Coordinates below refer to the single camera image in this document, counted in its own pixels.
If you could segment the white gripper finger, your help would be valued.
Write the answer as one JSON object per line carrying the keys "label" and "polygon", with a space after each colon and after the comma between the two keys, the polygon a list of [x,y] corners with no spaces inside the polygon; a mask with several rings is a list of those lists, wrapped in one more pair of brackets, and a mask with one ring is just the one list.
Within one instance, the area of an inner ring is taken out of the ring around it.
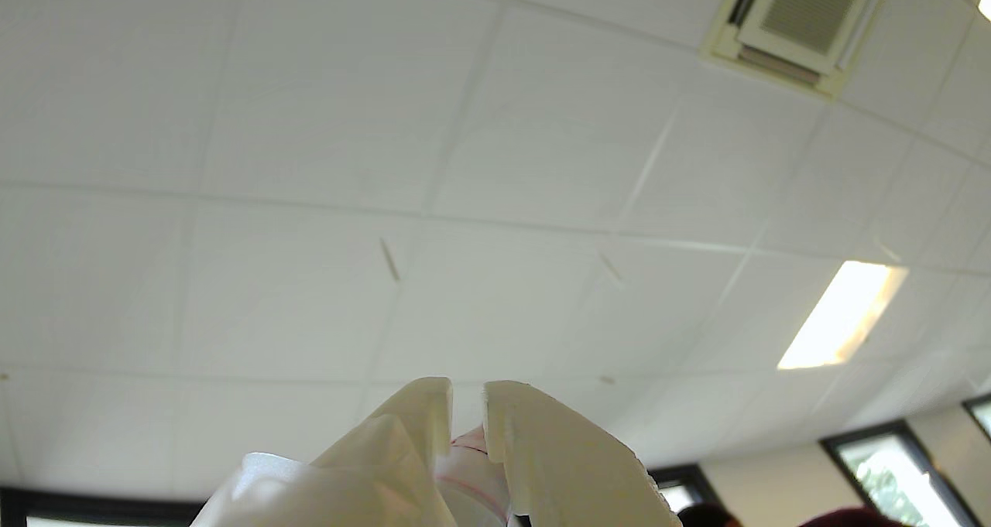
{"label": "white gripper finger", "polygon": [[309,466],[371,478],[431,477],[448,453],[453,386],[449,378],[408,382]]}
{"label": "white gripper finger", "polygon": [[680,526],[627,445],[527,383],[485,383],[485,442],[532,526]]}

